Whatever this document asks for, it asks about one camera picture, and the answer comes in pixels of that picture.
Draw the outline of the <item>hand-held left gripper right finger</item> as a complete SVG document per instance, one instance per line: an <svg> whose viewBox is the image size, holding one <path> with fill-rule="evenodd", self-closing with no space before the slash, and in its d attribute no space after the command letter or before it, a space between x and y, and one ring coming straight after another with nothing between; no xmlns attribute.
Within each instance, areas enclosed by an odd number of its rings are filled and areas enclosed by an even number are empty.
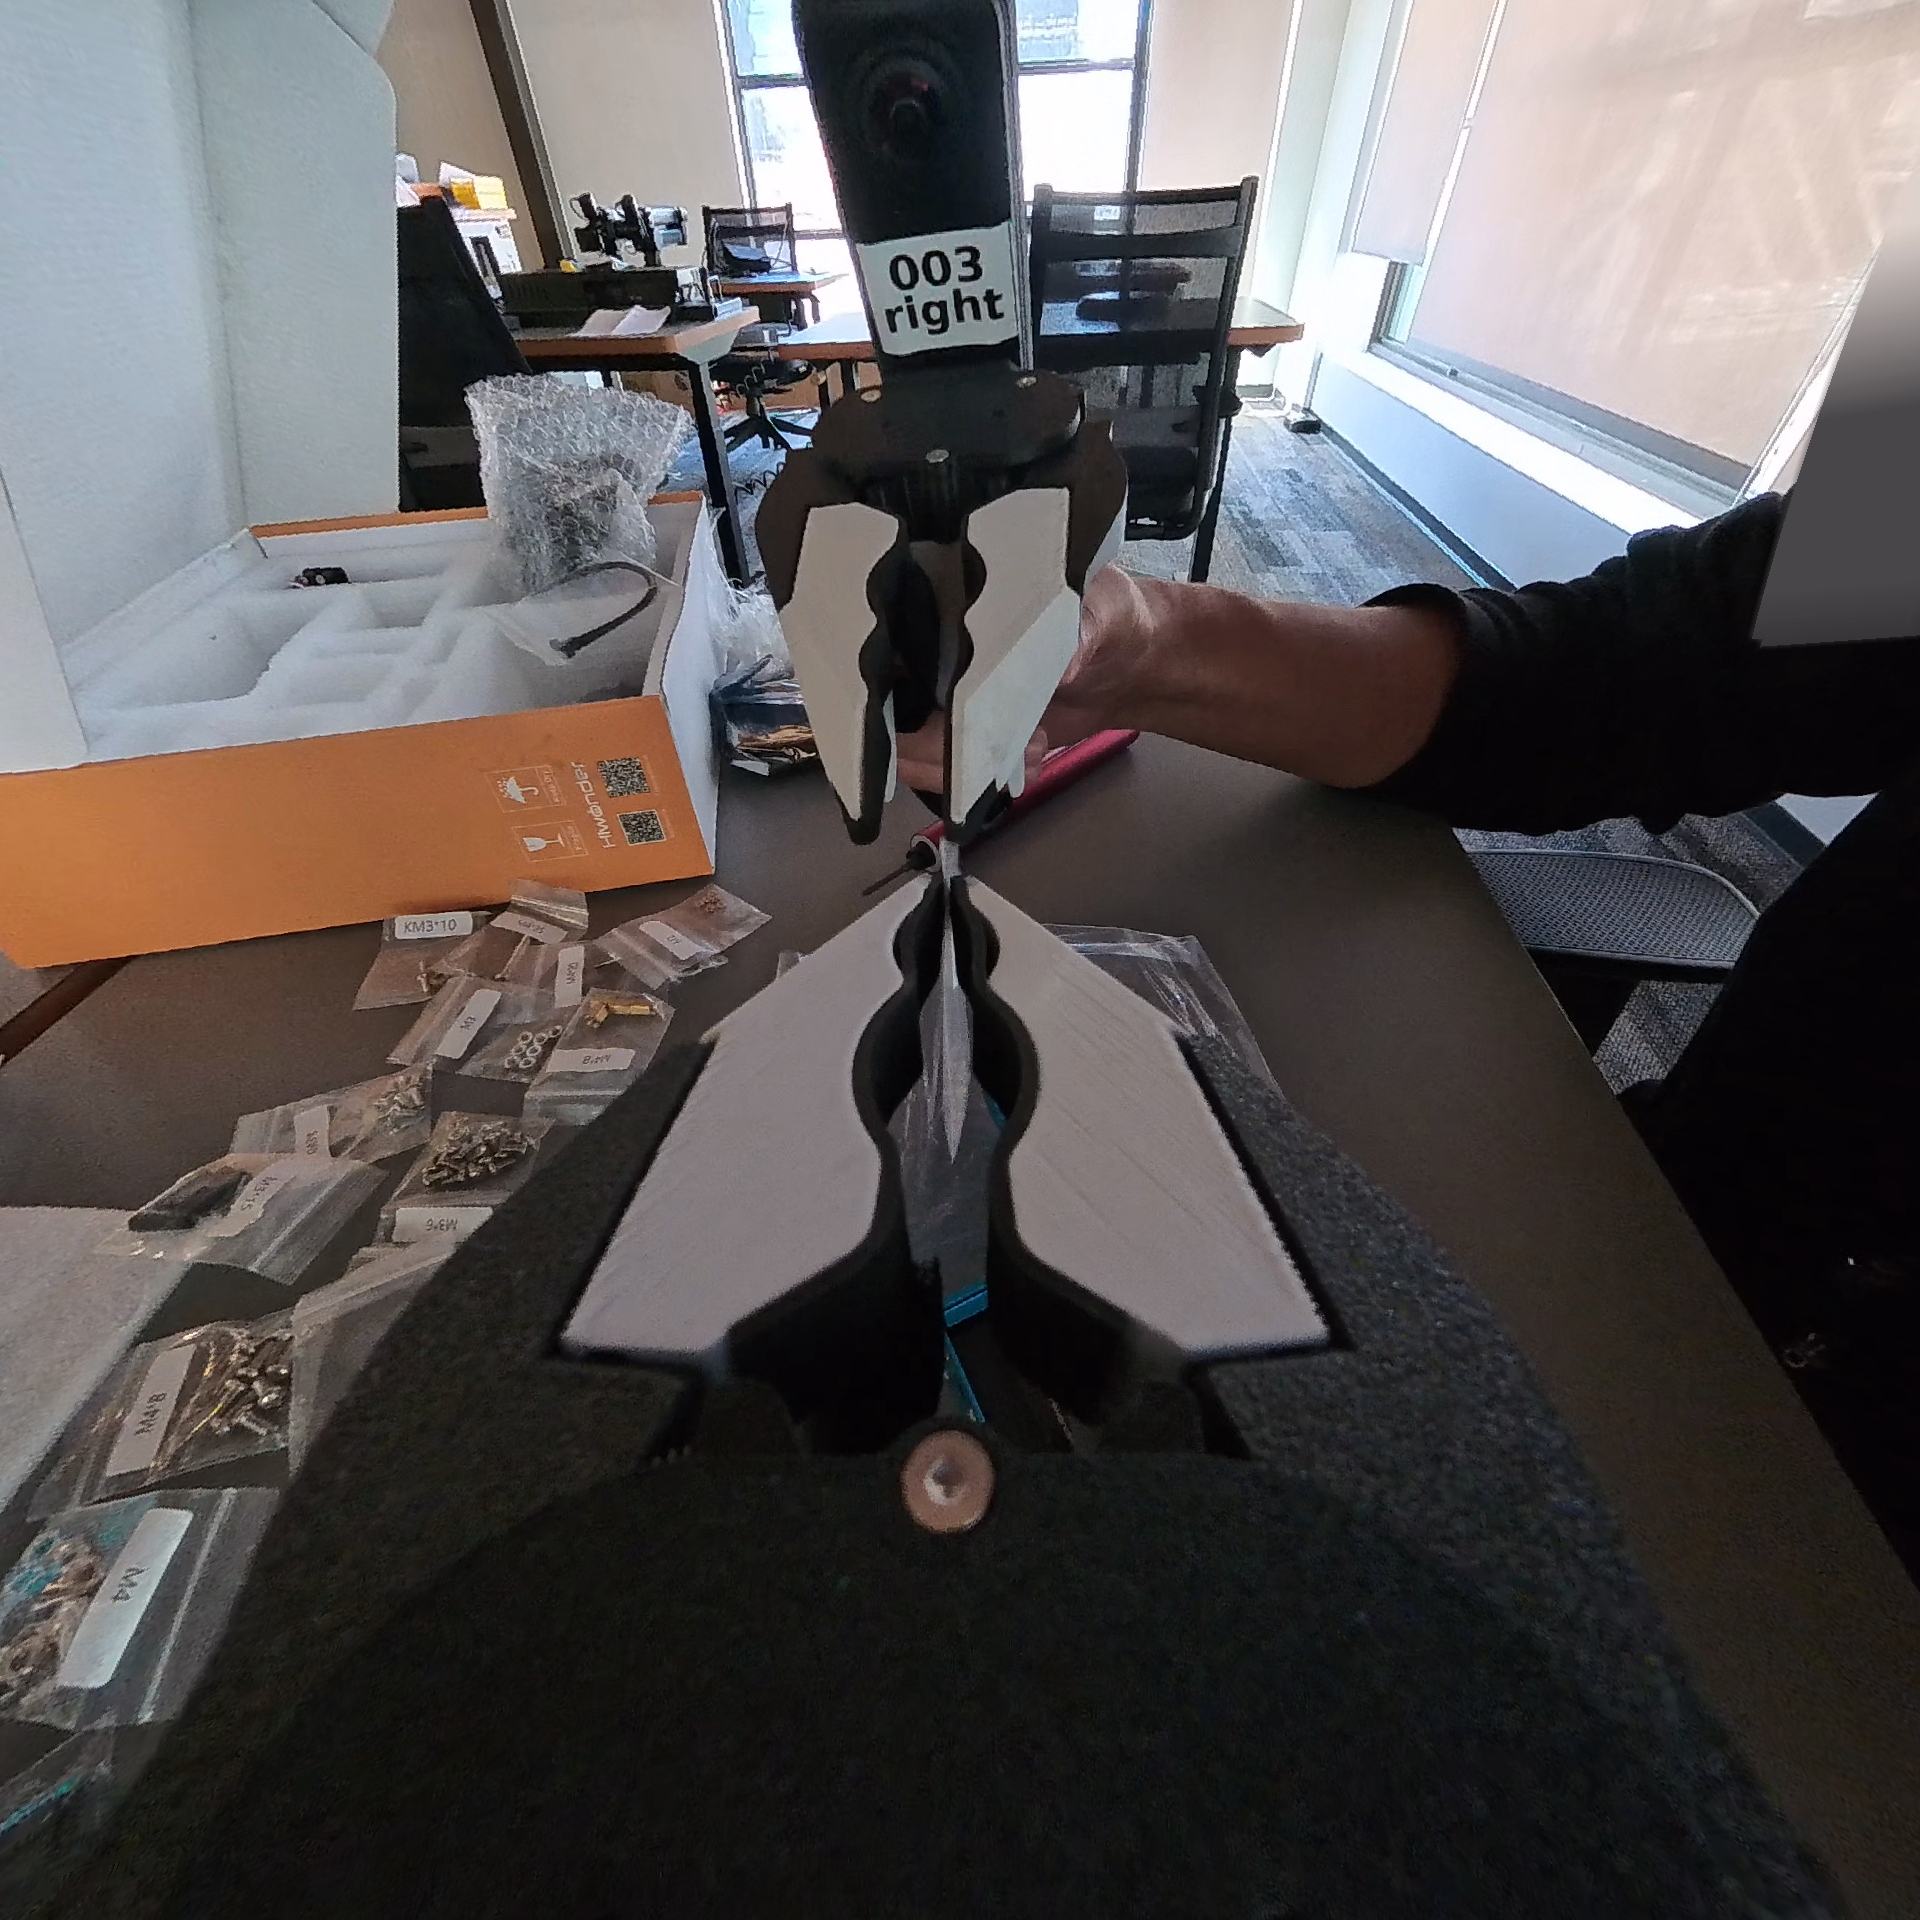
<svg viewBox="0 0 1920 1920"><path fill-rule="evenodd" d="M1004 1128L986 1286L1013 1354L1327 1345L1182 1034L978 881L948 890L974 1070Z"/></svg>

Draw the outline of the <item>beige roller blind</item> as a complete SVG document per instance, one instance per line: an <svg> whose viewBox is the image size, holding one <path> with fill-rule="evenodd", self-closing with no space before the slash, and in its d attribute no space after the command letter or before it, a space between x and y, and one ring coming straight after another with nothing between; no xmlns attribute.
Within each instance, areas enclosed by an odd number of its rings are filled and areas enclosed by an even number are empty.
<svg viewBox="0 0 1920 1920"><path fill-rule="evenodd" d="M1916 164L1916 4L1410 4L1351 242L1402 342L1720 483Z"/></svg>

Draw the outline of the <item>orange white cardboard box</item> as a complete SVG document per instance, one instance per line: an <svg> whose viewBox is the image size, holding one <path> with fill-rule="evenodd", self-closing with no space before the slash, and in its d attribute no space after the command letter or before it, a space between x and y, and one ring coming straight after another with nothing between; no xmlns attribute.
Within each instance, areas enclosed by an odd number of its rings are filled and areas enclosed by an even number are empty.
<svg viewBox="0 0 1920 1920"><path fill-rule="evenodd" d="M20 966L712 864L717 558L655 691L89 754L65 641L241 532L408 518L388 14L5 4L2 866Z"/></svg>

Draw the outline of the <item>bubble wrap bundle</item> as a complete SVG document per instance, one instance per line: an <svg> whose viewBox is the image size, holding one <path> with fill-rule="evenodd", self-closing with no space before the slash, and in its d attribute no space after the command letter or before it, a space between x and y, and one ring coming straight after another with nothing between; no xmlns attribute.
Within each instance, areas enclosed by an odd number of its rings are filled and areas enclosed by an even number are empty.
<svg viewBox="0 0 1920 1920"><path fill-rule="evenodd" d="M690 432L685 410L550 374L484 377L464 400L487 515L520 589L653 561L649 501Z"/></svg>

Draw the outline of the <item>person's right forearm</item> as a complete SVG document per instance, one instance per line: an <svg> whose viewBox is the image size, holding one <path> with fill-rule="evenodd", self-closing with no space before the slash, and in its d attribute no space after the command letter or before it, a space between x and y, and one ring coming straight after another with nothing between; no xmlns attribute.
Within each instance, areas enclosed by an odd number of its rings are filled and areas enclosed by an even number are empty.
<svg viewBox="0 0 1920 1920"><path fill-rule="evenodd" d="M1374 795L1466 830L1661 833L1783 794L1869 795L1916 765L1912 637L1760 646L1789 496L1637 536L1569 582L1405 585L1378 609L1448 618L1460 667L1422 749Z"/></svg>

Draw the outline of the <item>wooden edged table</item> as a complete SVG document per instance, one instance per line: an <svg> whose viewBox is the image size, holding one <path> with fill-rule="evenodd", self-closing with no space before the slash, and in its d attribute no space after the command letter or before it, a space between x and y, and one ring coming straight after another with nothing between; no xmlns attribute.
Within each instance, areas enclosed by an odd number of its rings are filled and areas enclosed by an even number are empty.
<svg viewBox="0 0 1920 1920"><path fill-rule="evenodd" d="M1058 371L1109 369L1120 364L1136 364L1144 360L1144 334L1137 330L1120 330L1105 324L1084 324L1070 304L1049 304L1047 322L1061 322L1062 330L1047 330L1040 339L1040 350L1047 360L1058 361ZM529 369L590 369L590 371L653 371L653 369L690 369L709 366L724 353L730 353L735 336L749 322L741 315L720 321L690 322L682 326L658 326L639 336L594 334L528 326L513 336L520 356ZM1231 310L1231 326L1226 334L1226 387L1237 387L1237 360L1241 353L1271 353L1279 346L1293 346L1305 336L1305 324L1282 313L1279 308L1241 297ZM818 326L801 326L774 348L780 356L807 366L871 364L876 360L868 324L860 315L826 318Z"/></svg>

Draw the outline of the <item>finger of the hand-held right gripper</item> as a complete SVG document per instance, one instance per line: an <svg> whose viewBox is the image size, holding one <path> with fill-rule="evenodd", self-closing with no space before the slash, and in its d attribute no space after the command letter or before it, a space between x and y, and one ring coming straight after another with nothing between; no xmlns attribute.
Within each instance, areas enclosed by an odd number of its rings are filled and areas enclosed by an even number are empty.
<svg viewBox="0 0 1920 1920"><path fill-rule="evenodd" d="M1066 585L1066 490L1021 490L975 509L966 547L982 585L966 606L972 660L948 699L948 824L996 786L1024 785L1024 749L1061 684L1079 634Z"/></svg>
<svg viewBox="0 0 1920 1920"><path fill-rule="evenodd" d="M871 602L895 538L895 517L872 507L808 509L794 582L780 606L823 771L860 846L877 837L895 794L894 654Z"/></svg>

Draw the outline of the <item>silver antistatic bag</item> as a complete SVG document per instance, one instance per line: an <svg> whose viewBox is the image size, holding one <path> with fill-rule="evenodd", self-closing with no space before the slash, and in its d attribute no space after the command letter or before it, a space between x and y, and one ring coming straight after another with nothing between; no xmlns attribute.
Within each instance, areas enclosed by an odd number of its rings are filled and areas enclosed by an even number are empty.
<svg viewBox="0 0 1920 1920"><path fill-rule="evenodd" d="M711 688L716 749L734 768L774 776L820 765L800 684L791 667L761 656Z"/></svg>

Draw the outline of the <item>grey chair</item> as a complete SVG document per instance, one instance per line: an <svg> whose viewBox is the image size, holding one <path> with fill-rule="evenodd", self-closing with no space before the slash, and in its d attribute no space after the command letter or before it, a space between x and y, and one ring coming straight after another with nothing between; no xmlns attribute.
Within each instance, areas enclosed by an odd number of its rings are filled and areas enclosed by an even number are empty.
<svg viewBox="0 0 1920 1920"><path fill-rule="evenodd" d="M1588 1052L1642 978L1724 981L1760 917L1727 881L1664 857L1479 849L1469 859Z"/></svg>

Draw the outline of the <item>large window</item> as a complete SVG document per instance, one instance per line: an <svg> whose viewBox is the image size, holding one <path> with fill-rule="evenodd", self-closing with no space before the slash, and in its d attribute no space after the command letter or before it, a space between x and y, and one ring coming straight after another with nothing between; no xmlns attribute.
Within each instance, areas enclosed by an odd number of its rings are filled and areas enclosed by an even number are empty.
<svg viewBox="0 0 1920 1920"><path fill-rule="evenodd" d="M726 53L752 203L791 203L800 238L842 238L788 2L726 2ZM1017 2L1024 190L1137 177L1149 4Z"/></svg>

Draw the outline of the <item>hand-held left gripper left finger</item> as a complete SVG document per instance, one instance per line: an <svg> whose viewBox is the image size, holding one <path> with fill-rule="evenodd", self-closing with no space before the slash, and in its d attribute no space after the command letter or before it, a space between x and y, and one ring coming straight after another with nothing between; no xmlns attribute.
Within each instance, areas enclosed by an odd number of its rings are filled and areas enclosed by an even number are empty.
<svg viewBox="0 0 1920 1920"><path fill-rule="evenodd" d="M849 1257L898 1193L888 1117L920 1070L944 886L904 882L742 1002L565 1329L570 1354L721 1357Z"/></svg>

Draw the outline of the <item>white foam sheet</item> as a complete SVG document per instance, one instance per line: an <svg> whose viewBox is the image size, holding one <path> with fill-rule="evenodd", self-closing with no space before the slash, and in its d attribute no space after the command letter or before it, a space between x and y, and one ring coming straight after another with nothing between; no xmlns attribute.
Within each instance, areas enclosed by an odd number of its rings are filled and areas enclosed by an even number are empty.
<svg viewBox="0 0 1920 1920"><path fill-rule="evenodd" d="M2 1210L2 1505L181 1283L175 1254L102 1251L102 1210Z"/></svg>

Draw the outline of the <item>red screwdriver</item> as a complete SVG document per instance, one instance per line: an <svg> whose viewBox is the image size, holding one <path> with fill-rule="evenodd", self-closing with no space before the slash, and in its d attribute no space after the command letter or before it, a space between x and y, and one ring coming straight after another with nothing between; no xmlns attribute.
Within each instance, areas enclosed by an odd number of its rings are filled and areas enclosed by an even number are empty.
<svg viewBox="0 0 1920 1920"><path fill-rule="evenodd" d="M1112 761L1137 744L1136 730L1102 730L1072 746L1049 752L1040 765L1028 776L1020 795L1010 801L1006 820L1015 820L1037 810L1047 801L1062 794L1066 786L1087 777L1095 768Z"/></svg>

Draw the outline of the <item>black mesh chair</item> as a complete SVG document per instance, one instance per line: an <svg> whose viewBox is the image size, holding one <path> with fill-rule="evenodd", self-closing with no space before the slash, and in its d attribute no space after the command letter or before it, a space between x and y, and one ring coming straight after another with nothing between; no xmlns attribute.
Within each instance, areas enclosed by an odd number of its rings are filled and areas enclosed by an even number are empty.
<svg viewBox="0 0 1920 1920"><path fill-rule="evenodd" d="M1230 348L1257 179L1104 202L1037 184L1028 280L1045 371L1077 380L1127 467L1127 538L1194 538L1209 577L1231 421Z"/></svg>

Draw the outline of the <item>blue bracket with black servo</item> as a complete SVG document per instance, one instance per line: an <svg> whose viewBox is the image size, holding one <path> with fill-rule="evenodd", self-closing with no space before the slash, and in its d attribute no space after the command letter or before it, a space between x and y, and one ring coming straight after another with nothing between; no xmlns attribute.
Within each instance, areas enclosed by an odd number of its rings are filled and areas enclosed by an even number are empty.
<svg viewBox="0 0 1920 1920"><path fill-rule="evenodd" d="M1072 1452L1065 1416L1017 1371L1000 1346L982 1284L944 1298L940 1416L984 1426L1008 1450Z"/></svg>

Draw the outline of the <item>small clear zip bag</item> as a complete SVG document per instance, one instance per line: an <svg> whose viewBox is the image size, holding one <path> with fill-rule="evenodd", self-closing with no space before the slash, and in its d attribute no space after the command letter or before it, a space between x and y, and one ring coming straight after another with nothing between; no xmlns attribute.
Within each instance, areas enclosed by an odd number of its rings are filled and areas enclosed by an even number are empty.
<svg viewBox="0 0 1920 1920"><path fill-rule="evenodd" d="M974 1016L957 978L953 924L911 922L901 956L917 996L920 1067L890 1121L906 1251L940 1284L941 1306L986 1286L989 1173L1000 1117L978 1090Z"/></svg>

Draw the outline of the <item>person's dark clothing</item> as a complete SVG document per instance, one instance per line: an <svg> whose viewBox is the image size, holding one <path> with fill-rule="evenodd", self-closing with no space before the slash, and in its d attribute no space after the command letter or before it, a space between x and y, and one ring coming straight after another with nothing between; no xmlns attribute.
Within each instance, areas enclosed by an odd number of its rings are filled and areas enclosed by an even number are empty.
<svg viewBox="0 0 1920 1920"><path fill-rule="evenodd" d="M1918 772L1760 917L1624 1099L1896 1555L1918 1566Z"/></svg>

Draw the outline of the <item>white foam insert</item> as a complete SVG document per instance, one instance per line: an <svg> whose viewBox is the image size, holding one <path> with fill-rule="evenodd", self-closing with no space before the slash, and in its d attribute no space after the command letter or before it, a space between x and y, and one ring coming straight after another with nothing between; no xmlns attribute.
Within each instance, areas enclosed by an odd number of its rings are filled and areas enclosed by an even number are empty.
<svg viewBox="0 0 1920 1920"><path fill-rule="evenodd" d="M96 761L517 713L660 685L716 581L706 509L653 572L525 597L487 518L241 532L61 645Z"/></svg>

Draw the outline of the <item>black upright panel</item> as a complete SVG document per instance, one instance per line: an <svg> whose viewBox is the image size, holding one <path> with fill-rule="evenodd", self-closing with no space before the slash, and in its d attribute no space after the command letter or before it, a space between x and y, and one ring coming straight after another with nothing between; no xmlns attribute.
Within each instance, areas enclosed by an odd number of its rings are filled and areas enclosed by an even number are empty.
<svg viewBox="0 0 1920 1920"><path fill-rule="evenodd" d="M465 392L529 374L442 202L396 210L399 507L480 507L478 441Z"/></svg>

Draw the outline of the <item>person's right hand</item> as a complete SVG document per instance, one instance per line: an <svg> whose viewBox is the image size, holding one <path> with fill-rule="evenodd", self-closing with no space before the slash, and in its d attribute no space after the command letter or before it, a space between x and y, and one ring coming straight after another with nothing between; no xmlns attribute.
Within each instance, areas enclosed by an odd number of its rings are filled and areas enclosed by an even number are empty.
<svg viewBox="0 0 1920 1920"><path fill-rule="evenodd" d="M1137 730L1327 785L1361 785L1360 734L1393 697L1392 641L1360 609L1154 582L1122 566L1087 589L1072 662L1040 723L1061 749Z"/></svg>

